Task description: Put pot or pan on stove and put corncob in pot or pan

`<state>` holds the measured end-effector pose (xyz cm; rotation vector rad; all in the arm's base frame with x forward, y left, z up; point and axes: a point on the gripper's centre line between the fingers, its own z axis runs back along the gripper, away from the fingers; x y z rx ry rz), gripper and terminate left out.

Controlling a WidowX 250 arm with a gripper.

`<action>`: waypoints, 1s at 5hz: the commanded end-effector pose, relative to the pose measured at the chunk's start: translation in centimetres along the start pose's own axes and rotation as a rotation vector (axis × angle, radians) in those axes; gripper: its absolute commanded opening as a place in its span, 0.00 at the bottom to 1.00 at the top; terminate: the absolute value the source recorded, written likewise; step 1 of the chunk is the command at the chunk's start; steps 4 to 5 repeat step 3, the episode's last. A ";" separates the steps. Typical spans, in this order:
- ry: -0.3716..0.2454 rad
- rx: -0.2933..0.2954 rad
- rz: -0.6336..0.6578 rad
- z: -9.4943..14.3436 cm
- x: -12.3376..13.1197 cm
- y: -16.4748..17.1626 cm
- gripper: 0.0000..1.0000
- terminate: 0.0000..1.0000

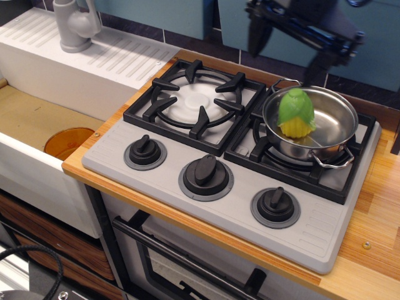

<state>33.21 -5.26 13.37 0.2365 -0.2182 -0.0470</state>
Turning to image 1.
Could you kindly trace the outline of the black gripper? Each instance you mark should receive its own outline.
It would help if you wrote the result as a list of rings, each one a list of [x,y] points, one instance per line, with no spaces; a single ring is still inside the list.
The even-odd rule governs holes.
[[[248,1],[248,52],[256,57],[273,29],[318,51],[304,73],[303,86],[314,84],[332,67],[346,66],[365,34],[342,12],[338,1]]]

